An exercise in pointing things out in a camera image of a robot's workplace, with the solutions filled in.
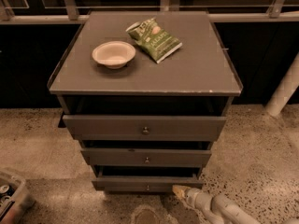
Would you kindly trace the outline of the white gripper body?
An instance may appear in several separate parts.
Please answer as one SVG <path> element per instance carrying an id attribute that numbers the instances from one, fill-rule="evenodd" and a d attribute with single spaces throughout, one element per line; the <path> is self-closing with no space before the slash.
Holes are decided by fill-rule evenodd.
<path id="1" fill-rule="evenodd" d="M 200 189 L 191 188 L 186 191 L 186 203 L 192 208 L 203 208 L 205 193 Z"/>

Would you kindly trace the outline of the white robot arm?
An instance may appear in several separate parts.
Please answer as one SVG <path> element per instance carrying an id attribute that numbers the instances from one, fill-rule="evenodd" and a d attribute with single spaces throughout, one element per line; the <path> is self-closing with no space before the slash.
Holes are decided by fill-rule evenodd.
<path id="1" fill-rule="evenodd" d="M 223 194 L 212 196 L 201 189 L 174 185 L 173 193 L 210 224 L 262 224 Z"/>

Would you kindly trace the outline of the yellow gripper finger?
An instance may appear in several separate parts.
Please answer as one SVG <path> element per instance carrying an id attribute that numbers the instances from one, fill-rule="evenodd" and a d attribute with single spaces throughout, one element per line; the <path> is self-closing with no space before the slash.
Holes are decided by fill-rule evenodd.
<path id="1" fill-rule="evenodd" d="M 172 187 L 173 193 L 181 200 L 184 200 L 186 198 L 186 194 L 189 189 L 190 187 L 181 185 L 174 185 Z"/>

